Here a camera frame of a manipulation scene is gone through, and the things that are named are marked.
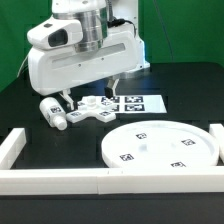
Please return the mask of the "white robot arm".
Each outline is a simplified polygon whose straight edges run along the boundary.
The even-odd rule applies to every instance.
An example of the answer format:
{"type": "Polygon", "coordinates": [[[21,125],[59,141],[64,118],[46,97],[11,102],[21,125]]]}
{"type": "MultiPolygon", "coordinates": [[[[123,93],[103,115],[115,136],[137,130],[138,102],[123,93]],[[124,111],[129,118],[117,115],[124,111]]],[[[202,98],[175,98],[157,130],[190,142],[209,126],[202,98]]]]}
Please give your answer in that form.
{"type": "Polygon", "coordinates": [[[32,88],[59,92],[108,78],[111,98],[120,78],[150,66],[138,34],[138,0],[52,0],[52,16],[31,29],[28,68],[32,88]]]}

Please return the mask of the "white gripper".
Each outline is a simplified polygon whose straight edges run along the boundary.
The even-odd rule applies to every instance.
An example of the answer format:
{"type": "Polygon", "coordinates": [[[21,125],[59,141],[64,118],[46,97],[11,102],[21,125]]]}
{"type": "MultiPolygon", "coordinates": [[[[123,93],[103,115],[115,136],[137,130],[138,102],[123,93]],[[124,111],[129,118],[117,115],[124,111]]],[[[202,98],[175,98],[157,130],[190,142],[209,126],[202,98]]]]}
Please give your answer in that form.
{"type": "MultiPolygon", "coordinates": [[[[50,18],[27,33],[32,48],[28,68],[32,88],[41,95],[60,92],[74,109],[70,88],[145,67],[144,42],[130,24],[108,30],[102,46],[80,52],[76,46],[84,37],[81,23],[50,18]]],[[[116,95],[118,79],[109,79],[105,96],[116,95]]]]}

